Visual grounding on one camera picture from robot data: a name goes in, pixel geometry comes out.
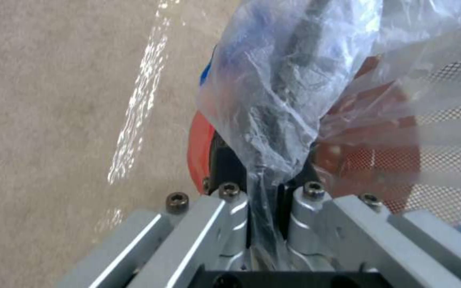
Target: red object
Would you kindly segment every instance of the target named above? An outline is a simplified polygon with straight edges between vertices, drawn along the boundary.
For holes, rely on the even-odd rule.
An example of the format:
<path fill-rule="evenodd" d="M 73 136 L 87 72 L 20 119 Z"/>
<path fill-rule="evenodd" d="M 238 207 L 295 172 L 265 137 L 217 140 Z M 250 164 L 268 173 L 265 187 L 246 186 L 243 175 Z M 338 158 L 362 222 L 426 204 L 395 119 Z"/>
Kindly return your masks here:
<path fill-rule="evenodd" d="M 197 111 L 193 117 L 188 143 L 188 168 L 200 194 L 204 193 L 203 179 L 209 177 L 209 155 L 214 127 Z"/>

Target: plastic bag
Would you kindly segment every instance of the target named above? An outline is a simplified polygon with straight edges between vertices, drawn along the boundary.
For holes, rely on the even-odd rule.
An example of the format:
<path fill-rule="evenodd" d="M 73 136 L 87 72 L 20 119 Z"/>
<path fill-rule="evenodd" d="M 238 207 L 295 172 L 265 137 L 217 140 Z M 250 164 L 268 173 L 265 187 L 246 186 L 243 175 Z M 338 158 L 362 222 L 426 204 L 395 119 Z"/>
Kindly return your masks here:
<path fill-rule="evenodd" d="M 407 64 L 398 71 L 397 63 L 419 63 L 428 49 L 419 42 L 460 26 L 461 2 L 450 0 L 250 0 L 238 7 L 216 47 L 198 106 L 247 168 L 254 248 L 267 265 L 286 268 L 273 219 L 276 187 L 301 170 L 320 119 L 344 99 L 366 57 L 385 52 L 376 69 L 351 84 L 354 100 L 360 91 L 413 71 Z M 410 44 L 411 52 L 399 50 Z M 326 139 L 349 129 L 349 117 L 357 119 L 358 110 L 342 103 L 334 121 L 322 122 Z M 378 113 L 369 116 L 369 124 L 380 123 Z"/>

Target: clear plastic bag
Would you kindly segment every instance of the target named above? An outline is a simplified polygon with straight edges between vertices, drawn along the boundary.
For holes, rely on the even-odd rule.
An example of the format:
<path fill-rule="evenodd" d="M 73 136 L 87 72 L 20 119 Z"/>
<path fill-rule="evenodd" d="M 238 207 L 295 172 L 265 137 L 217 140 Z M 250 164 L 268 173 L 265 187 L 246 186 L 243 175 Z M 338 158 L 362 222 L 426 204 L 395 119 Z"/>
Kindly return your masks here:
<path fill-rule="evenodd" d="M 451 0 L 249 0 L 238 7 L 214 51 L 198 106 L 247 168 L 254 248 L 267 265 L 286 268 L 273 218 L 277 185 L 301 170 L 316 138 L 321 151 L 354 146 L 350 141 L 364 137 L 376 144 L 418 144 L 411 122 L 400 126 L 385 115 L 415 115 L 421 104 L 399 96 L 408 90 L 417 101 L 424 101 L 420 95 L 426 91 L 430 104 L 441 97 L 417 81 L 438 71 L 441 57 L 461 59 L 444 49 L 460 45 L 446 38 L 459 36 L 453 30 L 460 27 L 461 2 Z M 379 53 L 369 69 L 359 71 L 369 55 Z M 344 91 L 356 75 L 361 76 Z M 372 89 L 375 96 L 364 94 Z M 371 109 L 377 99 L 382 105 Z M 355 125 L 362 122 L 379 128 L 361 135 Z M 399 134 L 389 135 L 392 127 Z M 435 130 L 433 140 L 438 138 Z M 342 167 L 315 164 L 333 192 Z M 416 182 L 419 176 L 406 178 Z"/>

